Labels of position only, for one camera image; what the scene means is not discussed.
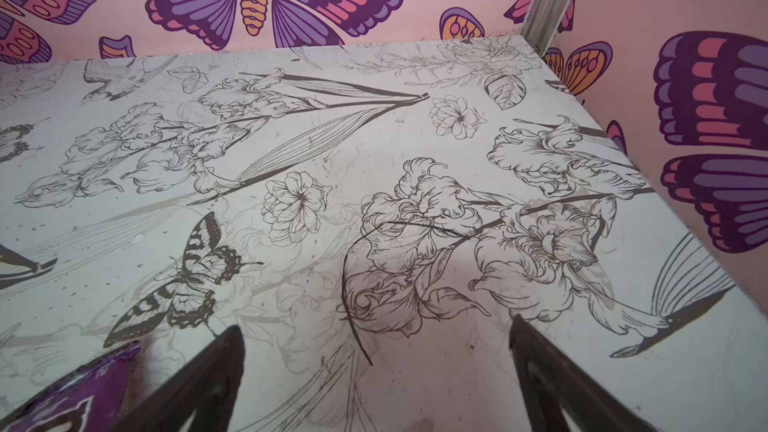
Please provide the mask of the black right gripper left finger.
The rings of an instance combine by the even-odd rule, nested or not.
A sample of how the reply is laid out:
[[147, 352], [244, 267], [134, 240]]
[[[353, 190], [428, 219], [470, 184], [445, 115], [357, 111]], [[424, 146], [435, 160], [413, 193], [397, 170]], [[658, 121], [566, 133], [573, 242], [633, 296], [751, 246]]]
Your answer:
[[244, 373], [241, 329], [227, 328], [114, 431], [226, 431]]

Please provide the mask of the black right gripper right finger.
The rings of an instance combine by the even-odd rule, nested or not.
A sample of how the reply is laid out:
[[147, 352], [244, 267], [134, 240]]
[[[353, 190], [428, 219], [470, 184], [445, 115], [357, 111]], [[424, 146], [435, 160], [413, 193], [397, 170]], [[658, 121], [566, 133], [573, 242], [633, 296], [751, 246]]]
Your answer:
[[534, 431], [654, 429], [519, 315], [509, 349]]

